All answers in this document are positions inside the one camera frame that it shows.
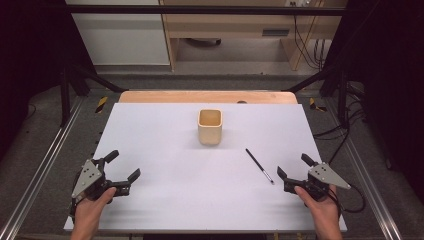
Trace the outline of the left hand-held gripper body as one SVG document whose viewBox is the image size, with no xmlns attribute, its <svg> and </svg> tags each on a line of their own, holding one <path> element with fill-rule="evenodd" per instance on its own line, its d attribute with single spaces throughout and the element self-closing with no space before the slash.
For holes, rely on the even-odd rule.
<svg viewBox="0 0 424 240">
<path fill-rule="evenodd" d="M 131 183 L 129 181 L 112 182 L 107 180 L 104 172 L 105 163 L 109 163 L 109 160 L 89 159 L 82 166 L 71 194 L 71 199 L 75 204 L 84 199 L 95 201 L 106 190 L 113 187 L 116 188 L 115 197 L 129 195 Z"/>
</svg>

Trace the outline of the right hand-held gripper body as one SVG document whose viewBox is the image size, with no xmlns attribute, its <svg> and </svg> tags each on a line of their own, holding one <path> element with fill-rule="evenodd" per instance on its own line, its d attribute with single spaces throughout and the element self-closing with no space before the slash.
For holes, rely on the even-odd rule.
<svg viewBox="0 0 424 240">
<path fill-rule="evenodd" d="M 350 189 L 351 185 L 339 176 L 328 164 L 314 163 L 308 171 L 306 180 L 295 180 L 283 173 L 284 191 L 295 194 L 295 187 L 303 188 L 315 201 L 324 200 L 329 193 L 330 186 Z"/>
</svg>

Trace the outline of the black pen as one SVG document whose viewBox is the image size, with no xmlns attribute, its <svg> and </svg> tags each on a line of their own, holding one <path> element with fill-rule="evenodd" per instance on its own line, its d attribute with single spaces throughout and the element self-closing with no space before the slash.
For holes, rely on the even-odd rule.
<svg viewBox="0 0 424 240">
<path fill-rule="evenodd" d="M 254 161 L 254 163 L 257 165 L 257 167 L 260 169 L 260 171 L 265 175 L 265 177 L 268 179 L 268 181 L 274 185 L 275 182 L 271 178 L 271 176 L 266 172 L 266 170 L 263 168 L 263 166 L 259 163 L 259 161 L 255 158 L 255 156 L 251 153 L 251 151 L 248 148 L 245 148 L 246 153 L 250 156 L 250 158 Z"/>
</svg>

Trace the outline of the beige square cup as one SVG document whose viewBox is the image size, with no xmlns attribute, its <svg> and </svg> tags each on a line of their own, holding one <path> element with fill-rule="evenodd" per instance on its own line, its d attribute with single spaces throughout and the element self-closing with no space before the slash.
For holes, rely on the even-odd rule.
<svg viewBox="0 0 424 240">
<path fill-rule="evenodd" d="M 219 109 L 201 109 L 198 114 L 198 140 L 203 145 L 218 145 L 222 138 L 223 114 Z"/>
</svg>

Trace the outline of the person's left hand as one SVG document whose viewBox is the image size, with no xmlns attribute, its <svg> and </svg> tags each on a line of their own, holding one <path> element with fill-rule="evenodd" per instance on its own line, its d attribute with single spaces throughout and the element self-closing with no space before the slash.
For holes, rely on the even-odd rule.
<svg viewBox="0 0 424 240">
<path fill-rule="evenodd" d="M 96 230 L 99 226 L 100 217 L 104 207 L 113 199 L 116 188 L 107 189 L 99 199 L 95 201 L 84 199 L 76 208 L 74 229 Z"/>
</svg>

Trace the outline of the person's right hand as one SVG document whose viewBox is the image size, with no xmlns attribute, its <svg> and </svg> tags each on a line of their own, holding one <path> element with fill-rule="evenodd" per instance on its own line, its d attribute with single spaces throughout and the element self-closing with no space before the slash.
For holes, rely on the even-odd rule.
<svg viewBox="0 0 424 240">
<path fill-rule="evenodd" d="M 295 192 L 309 208 L 317 233 L 324 235 L 340 231 L 338 207 L 333 200 L 316 201 L 300 186 L 295 187 Z"/>
</svg>

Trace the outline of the yellow black tape marker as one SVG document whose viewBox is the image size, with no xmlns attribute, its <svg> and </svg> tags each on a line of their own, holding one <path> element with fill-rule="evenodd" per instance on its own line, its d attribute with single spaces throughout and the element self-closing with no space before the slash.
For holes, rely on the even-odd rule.
<svg viewBox="0 0 424 240">
<path fill-rule="evenodd" d="M 310 106 L 310 109 L 312 109 L 312 110 L 316 110 L 316 111 L 320 111 L 320 112 L 327 112 L 326 107 L 319 107 L 319 106 L 316 105 L 314 98 L 309 99 L 309 106 Z"/>
<path fill-rule="evenodd" d="M 101 113 L 102 112 L 102 110 L 103 110 L 103 108 L 104 108 L 104 106 L 107 102 L 107 99 L 108 99 L 108 97 L 106 97 L 106 96 L 101 97 L 101 99 L 99 100 L 98 105 L 96 107 L 95 113 Z"/>
</svg>

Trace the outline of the black metal stand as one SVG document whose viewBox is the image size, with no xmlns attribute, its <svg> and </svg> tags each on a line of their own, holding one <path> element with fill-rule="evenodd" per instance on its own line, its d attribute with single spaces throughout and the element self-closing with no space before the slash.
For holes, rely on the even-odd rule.
<svg viewBox="0 0 424 240">
<path fill-rule="evenodd" d="M 72 87 L 78 96 L 87 96 L 90 92 L 90 88 L 86 83 L 87 79 L 91 79 L 115 93 L 125 92 L 124 88 L 107 81 L 100 77 L 97 73 L 82 66 L 66 66 L 60 73 L 60 95 L 62 107 L 61 127 L 63 127 L 71 118 L 69 87 Z"/>
<path fill-rule="evenodd" d="M 348 114 L 346 106 L 347 97 L 347 75 L 336 65 L 325 67 L 320 72 L 308 77 L 306 80 L 285 89 L 285 92 L 296 93 L 303 88 L 311 85 L 312 83 L 323 80 L 324 84 L 320 89 L 320 94 L 328 97 L 338 90 L 338 103 L 337 103 L 337 119 L 341 126 L 345 129 L 348 128 Z"/>
</svg>

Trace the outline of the wooden table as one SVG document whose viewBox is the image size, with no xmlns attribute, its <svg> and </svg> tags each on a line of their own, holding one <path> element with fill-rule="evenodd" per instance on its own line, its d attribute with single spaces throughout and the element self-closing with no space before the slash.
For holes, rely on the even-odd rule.
<svg viewBox="0 0 424 240">
<path fill-rule="evenodd" d="M 281 91 L 125 91 L 119 103 L 251 103 L 297 104 L 296 96 Z"/>
</svg>

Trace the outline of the white cabinet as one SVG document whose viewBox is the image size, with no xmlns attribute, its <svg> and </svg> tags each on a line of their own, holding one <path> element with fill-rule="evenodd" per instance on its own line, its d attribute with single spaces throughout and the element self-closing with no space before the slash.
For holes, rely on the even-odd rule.
<svg viewBox="0 0 424 240">
<path fill-rule="evenodd" d="M 160 14 L 72 17 L 95 66 L 170 64 Z"/>
</svg>

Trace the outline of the black curtain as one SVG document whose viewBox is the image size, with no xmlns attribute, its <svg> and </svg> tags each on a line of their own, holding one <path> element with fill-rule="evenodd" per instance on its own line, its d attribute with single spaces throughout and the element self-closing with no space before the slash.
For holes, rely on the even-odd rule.
<svg viewBox="0 0 424 240">
<path fill-rule="evenodd" d="M 94 72 L 65 0 L 0 0 L 0 160 L 27 116 L 30 98 L 74 65 Z"/>
<path fill-rule="evenodd" d="M 365 88 L 365 108 L 386 156 L 424 201 L 424 0 L 347 0 L 329 64 L 356 28 L 349 78 Z"/>
</svg>

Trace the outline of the light wooden desk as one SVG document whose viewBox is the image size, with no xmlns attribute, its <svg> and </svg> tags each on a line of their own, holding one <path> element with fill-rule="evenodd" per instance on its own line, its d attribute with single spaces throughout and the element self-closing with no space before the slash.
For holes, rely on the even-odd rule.
<svg viewBox="0 0 424 240">
<path fill-rule="evenodd" d="M 166 5 L 286 7 L 286 0 L 159 0 Z M 312 0 L 308 7 L 344 8 L 348 0 Z M 165 14 L 167 37 L 183 38 L 276 38 L 296 71 L 313 39 L 334 38 L 339 16 L 200 15 Z"/>
</svg>

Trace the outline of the aluminium rail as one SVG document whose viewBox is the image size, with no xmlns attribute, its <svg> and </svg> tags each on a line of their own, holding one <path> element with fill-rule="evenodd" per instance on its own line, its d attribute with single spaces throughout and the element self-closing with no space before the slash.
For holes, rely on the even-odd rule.
<svg viewBox="0 0 424 240">
<path fill-rule="evenodd" d="M 403 240 L 402 235 L 395 223 L 389 209 L 384 202 L 377 186 L 370 173 L 366 169 L 359 152 L 350 136 L 345 141 L 345 152 L 350 160 L 356 176 L 363 189 L 363 193 L 368 200 L 368 205 L 372 209 L 378 225 L 386 240 Z"/>
<path fill-rule="evenodd" d="M 83 97 L 76 97 L 74 104 L 70 110 L 70 115 L 64 125 L 57 131 L 47 152 L 43 156 L 41 163 L 38 165 L 31 181 L 27 185 L 25 192 L 17 203 L 11 216 L 0 230 L 0 240 L 14 240 L 20 227 L 23 224 L 29 210 L 31 209 L 40 189 L 53 166 L 72 126 L 78 117 L 81 106 L 84 102 Z"/>
</svg>

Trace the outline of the black horizontal frame bar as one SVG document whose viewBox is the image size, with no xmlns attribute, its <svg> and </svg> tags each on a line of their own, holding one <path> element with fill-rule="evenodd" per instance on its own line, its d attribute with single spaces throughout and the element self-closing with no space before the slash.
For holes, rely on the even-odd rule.
<svg viewBox="0 0 424 240">
<path fill-rule="evenodd" d="M 345 8 L 187 5 L 67 5 L 71 13 L 343 16 Z"/>
</svg>

